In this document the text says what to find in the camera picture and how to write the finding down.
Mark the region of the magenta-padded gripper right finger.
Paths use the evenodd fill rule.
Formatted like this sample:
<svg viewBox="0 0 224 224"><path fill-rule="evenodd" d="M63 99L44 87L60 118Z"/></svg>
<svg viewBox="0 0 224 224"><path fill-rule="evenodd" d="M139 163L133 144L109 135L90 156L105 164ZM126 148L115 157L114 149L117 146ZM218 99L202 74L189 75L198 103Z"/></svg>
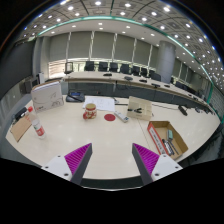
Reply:
<svg viewBox="0 0 224 224"><path fill-rule="evenodd" d="M158 155L136 143L132 144L132 154L144 185L182 169L182 167L167 154Z"/></svg>

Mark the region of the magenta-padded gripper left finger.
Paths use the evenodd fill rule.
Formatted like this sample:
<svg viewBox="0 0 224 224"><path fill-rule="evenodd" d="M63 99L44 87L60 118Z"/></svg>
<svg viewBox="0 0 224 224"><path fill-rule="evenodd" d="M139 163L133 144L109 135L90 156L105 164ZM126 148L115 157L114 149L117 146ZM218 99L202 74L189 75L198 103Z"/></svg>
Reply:
<svg viewBox="0 0 224 224"><path fill-rule="evenodd" d="M91 155L92 144L89 143L64 156L54 157L42 169L80 185Z"/></svg>

